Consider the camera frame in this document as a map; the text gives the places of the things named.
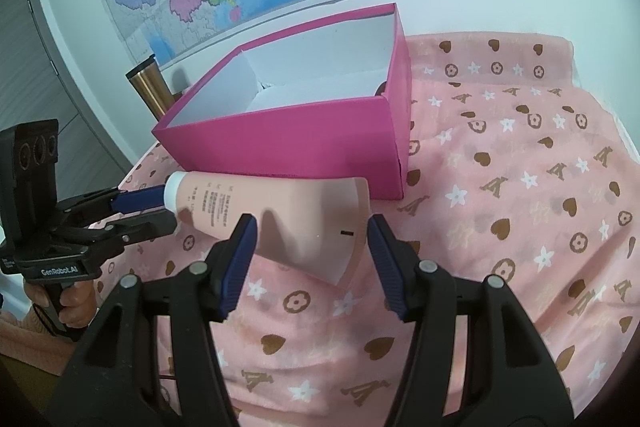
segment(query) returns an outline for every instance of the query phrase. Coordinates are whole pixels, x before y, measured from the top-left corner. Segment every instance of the pink box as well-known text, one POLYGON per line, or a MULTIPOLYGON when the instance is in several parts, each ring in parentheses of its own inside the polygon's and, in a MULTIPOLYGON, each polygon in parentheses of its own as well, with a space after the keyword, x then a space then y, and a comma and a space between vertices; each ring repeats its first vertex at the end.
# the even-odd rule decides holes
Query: pink box
POLYGON ((187 171, 360 176, 372 199, 399 200, 410 110, 408 48, 398 7, 387 4, 239 46, 153 134, 187 171))

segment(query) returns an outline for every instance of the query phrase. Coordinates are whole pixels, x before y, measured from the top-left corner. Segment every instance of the lotion tube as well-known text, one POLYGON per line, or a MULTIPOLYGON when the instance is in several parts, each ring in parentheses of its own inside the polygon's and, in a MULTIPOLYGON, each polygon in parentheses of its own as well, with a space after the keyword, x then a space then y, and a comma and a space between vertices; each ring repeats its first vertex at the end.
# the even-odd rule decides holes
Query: lotion tube
POLYGON ((255 253, 344 286, 363 253, 370 215, 364 178, 300 180, 174 172, 164 206, 178 219, 228 239, 243 213, 258 221, 255 253))

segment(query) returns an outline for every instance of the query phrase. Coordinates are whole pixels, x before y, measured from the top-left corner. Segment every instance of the white cap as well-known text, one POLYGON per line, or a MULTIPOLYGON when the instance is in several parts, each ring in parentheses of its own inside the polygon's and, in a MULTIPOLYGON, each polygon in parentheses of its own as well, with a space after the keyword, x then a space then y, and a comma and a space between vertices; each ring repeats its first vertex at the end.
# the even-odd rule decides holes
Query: white cap
POLYGON ((180 186, 180 182, 187 175, 186 172, 176 171, 169 179, 167 179, 164 184, 164 207, 167 210, 172 211, 174 214, 177 214, 178 208, 176 203, 176 198, 178 197, 178 187, 180 186))

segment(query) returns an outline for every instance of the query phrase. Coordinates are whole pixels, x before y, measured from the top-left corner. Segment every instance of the door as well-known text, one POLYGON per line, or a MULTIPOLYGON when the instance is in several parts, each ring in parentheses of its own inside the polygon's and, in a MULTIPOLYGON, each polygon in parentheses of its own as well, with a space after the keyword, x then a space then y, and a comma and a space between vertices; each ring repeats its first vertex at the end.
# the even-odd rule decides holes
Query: door
POLYGON ((0 129, 58 119, 58 199, 117 185, 126 173, 97 139, 60 81, 30 0, 0 0, 0 64, 0 129))

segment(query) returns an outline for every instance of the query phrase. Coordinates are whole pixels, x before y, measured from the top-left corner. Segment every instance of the person's hand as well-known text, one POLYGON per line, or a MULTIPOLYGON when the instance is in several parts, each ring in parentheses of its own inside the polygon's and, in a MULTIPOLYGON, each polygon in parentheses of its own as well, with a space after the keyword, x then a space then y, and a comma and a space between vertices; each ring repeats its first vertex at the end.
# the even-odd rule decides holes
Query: person's hand
MULTIPOLYGON (((43 308, 49 306, 49 296, 42 286, 24 283, 27 297, 43 308)), ((60 322, 69 328, 84 328, 94 318, 97 310, 93 281, 79 281, 65 288, 60 295, 60 304, 65 308, 59 313, 60 322)))

